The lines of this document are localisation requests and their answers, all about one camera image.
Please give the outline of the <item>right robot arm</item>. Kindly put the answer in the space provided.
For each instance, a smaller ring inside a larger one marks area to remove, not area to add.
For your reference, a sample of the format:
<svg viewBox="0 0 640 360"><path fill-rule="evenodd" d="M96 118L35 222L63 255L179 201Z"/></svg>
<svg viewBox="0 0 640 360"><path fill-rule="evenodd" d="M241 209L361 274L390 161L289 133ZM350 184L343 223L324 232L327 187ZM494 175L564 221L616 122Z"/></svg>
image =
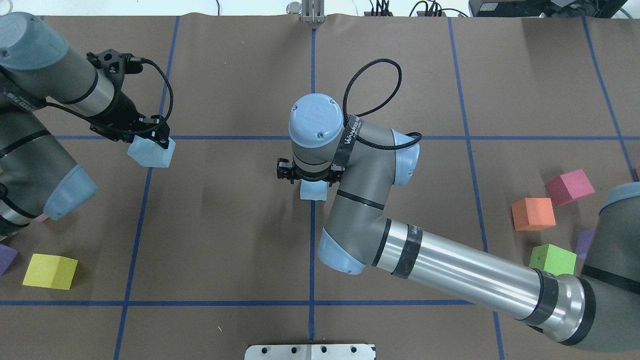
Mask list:
<svg viewBox="0 0 640 360"><path fill-rule="evenodd" d="M318 259L358 275L367 265L511 317L563 346L598 353L639 349L639 183L608 194L578 276L528 268L384 217L393 185L418 164L417 137L343 114L311 93L290 110L292 161L280 179L338 183Z"/></svg>

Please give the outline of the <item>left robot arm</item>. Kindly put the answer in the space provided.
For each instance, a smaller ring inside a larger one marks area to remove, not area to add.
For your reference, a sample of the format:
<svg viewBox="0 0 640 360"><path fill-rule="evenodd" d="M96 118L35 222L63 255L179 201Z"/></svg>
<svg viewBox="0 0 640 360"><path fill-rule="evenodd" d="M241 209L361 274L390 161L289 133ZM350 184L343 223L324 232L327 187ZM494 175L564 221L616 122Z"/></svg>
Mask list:
<svg viewBox="0 0 640 360"><path fill-rule="evenodd" d="M154 62L112 48L81 55L34 14L3 14L1 27L1 201L3 239L44 215L57 220L98 188L35 112L46 107L87 121L105 139L130 145L144 167L168 167L175 142L165 115L139 112L122 91L126 75Z"/></svg>

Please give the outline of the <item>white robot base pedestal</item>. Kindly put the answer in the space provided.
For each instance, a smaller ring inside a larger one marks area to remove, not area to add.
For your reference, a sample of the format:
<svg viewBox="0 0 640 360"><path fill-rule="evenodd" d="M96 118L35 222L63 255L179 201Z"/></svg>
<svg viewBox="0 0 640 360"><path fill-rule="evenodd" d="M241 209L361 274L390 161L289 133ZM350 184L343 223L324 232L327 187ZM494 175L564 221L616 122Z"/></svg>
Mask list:
<svg viewBox="0 0 640 360"><path fill-rule="evenodd" d="M251 345L245 360L376 360L374 344L260 344Z"/></svg>

